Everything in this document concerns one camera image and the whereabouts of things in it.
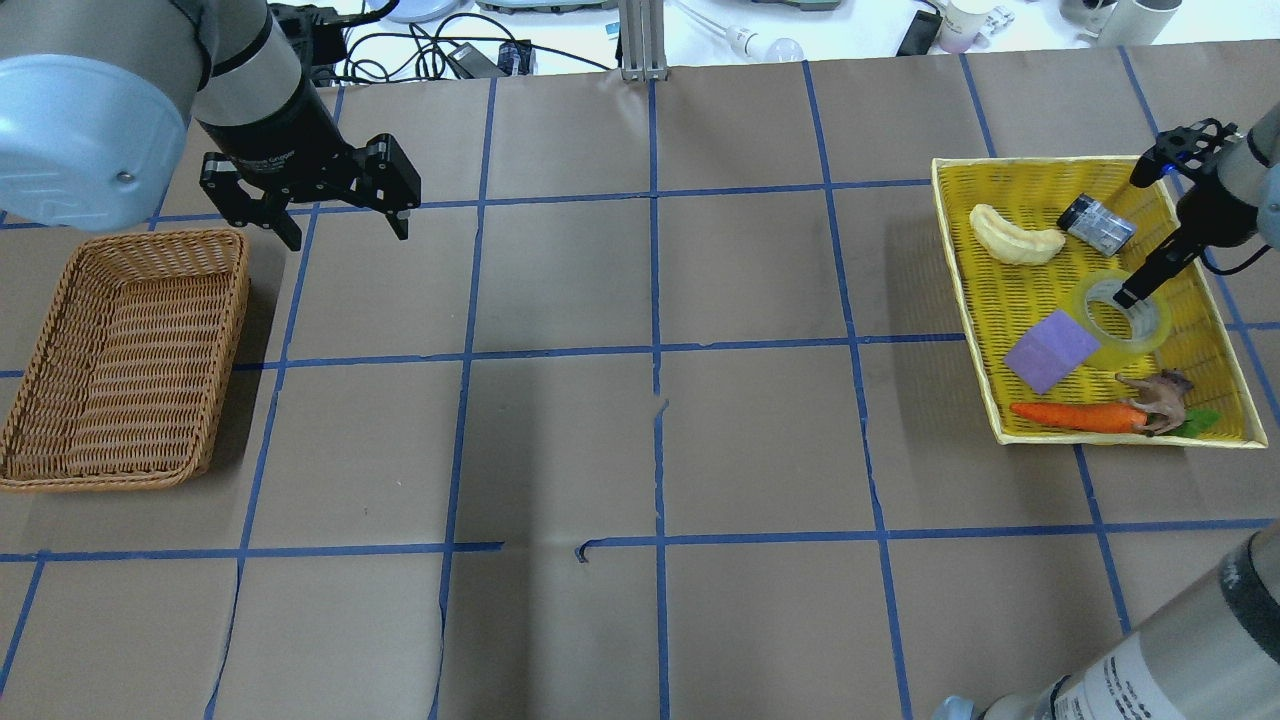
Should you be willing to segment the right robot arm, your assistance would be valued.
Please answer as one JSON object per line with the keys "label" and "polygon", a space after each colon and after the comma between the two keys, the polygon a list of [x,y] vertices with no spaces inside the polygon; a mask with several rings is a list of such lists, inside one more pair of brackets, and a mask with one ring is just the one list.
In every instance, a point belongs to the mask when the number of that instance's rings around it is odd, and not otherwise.
{"label": "right robot arm", "polygon": [[[1000,443],[1262,448],[1197,260],[1277,245],[1277,110],[1123,158],[934,159],[943,254]],[[1277,527],[1256,532],[1087,667],[937,719],[1275,719]]]}

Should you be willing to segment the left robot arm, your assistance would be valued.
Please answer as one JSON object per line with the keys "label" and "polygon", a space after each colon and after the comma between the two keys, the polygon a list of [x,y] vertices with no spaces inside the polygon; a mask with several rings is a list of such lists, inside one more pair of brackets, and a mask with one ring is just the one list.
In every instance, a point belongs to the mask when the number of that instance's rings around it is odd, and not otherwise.
{"label": "left robot arm", "polygon": [[421,177],[398,141],[348,143],[265,1],[5,1],[1,205],[41,225],[122,231],[151,217],[191,124],[198,183],[229,225],[300,250],[289,208],[338,201],[401,240]]}

